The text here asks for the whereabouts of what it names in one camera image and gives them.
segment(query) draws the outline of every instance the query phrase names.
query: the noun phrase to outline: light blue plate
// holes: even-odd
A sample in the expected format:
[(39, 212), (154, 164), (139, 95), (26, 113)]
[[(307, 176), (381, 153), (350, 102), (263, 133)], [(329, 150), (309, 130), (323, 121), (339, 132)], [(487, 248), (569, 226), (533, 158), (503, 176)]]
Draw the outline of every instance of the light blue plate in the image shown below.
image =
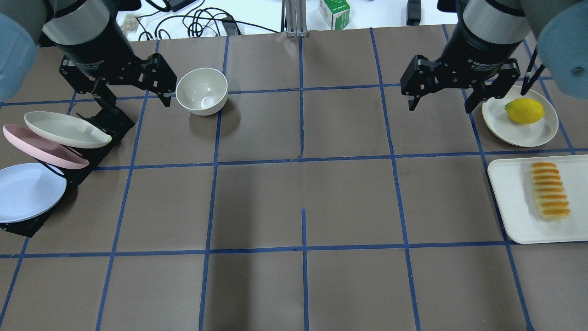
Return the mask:
[(0, 223), (41, 215), (61, 199), (66, 184), (65, 178), (40, 163), (17, 164), (0, 170)]

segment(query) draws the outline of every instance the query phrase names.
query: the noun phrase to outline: pink plate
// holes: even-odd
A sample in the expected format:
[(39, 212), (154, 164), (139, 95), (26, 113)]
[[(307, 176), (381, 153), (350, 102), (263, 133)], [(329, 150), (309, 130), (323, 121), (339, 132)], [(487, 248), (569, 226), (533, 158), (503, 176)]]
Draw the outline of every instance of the pink plate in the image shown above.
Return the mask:
[(19, 150), (30, 156), (64, 169), (81, 169), (90, 162), (64, 146), (37, 135), (28, 128), (7, 124), (4, 137)]

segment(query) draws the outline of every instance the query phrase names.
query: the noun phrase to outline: white bowl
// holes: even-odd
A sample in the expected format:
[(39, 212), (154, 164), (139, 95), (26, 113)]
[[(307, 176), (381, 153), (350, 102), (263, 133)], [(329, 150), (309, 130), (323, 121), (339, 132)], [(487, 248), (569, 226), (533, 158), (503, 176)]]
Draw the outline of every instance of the white bowl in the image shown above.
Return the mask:
[(185, 74), (176, 87), (176, 99), (192, 114), (212, 115), (225, 105), (229, 96), (228, 82), (222, 72), (199, 68)]
[[(555, 109), (539, 93), (529, 90), (520, 95), (520, 86), (513, 86), (502, 99), (491, 98), (482, 104), (482, 116), (490, 131), (501, 140), (515, 146), (536, 147), (548, 143), (557, 133), (559, 120)], [(532, 124), (518, 124), (509, 119), (505, 105), (514, 99), (531, 98), (543, 105), (545, 115)]]

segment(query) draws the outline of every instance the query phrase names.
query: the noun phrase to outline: power adapter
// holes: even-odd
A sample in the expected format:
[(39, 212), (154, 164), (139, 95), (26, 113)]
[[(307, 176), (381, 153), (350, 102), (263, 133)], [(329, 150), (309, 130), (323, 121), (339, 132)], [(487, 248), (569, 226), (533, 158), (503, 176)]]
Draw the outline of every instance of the power adapter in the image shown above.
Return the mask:
[(169, 0), (168, 2), (169, 6), (172, 7), (172, 12), (176, 12), (196, 1), (198, 0)]

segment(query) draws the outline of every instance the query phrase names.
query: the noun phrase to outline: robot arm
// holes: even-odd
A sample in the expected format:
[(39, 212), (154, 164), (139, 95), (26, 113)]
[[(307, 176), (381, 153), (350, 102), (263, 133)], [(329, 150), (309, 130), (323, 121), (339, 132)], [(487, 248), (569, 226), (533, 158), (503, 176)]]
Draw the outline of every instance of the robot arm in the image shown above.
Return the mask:
[[(444, 88), (472, 88), (466, 112), (489, 98), (502, 98), (520, 77), (509, 58), (531, 28), (537, 51), (566, 94), (588, 98), (587, 0), (457, 0), (438, 8), (455, 10), (458, 24), (436, 61), (416, 55), (403, 74), (401, 92), (414, 110), (421, 97)], [(486, 81), (496, 77), (491, 84)]]
[(103, 0), (35, 0), (26, 8), (17, 3), (0, 2), (0, 27), (10, 27), (0, 37), (12, 39), (3, 49), (9, 54), (0, 55), (5, 58), (0, 60), (0, 86), (9, 87), (0, 89), (0, 101), (17, 92), (32, 67), (33, 40), (42, 29), (65, 54), (59, 71), (78, 93), (89, 92), (99, 103), (112, 102), (116, 98), (107, 84), (133, 85), (170, 105), (177, 76), (160, 54), (141, 60), (133, 53)]

